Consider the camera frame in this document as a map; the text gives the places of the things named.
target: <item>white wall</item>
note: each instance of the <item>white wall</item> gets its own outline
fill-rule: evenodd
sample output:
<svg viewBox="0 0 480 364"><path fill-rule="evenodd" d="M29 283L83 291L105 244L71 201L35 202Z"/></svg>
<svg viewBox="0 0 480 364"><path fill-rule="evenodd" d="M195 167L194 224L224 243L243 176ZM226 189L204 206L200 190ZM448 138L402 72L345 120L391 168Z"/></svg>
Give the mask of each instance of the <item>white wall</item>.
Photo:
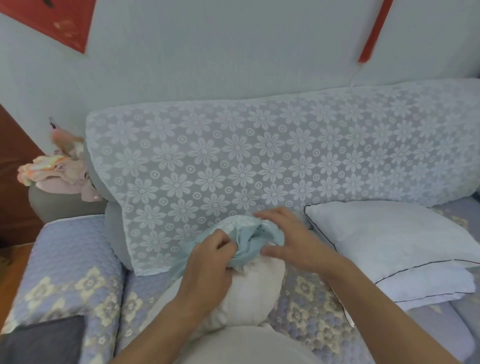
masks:
<svg viewBox="0 0 480 364"><path fill-rule="evenodd" d="M107 106L347 86L381 0L99 0L87 53L0 15L0 103L45 151ZM396 0L356 85L480 73L479 0Z"/></svg>

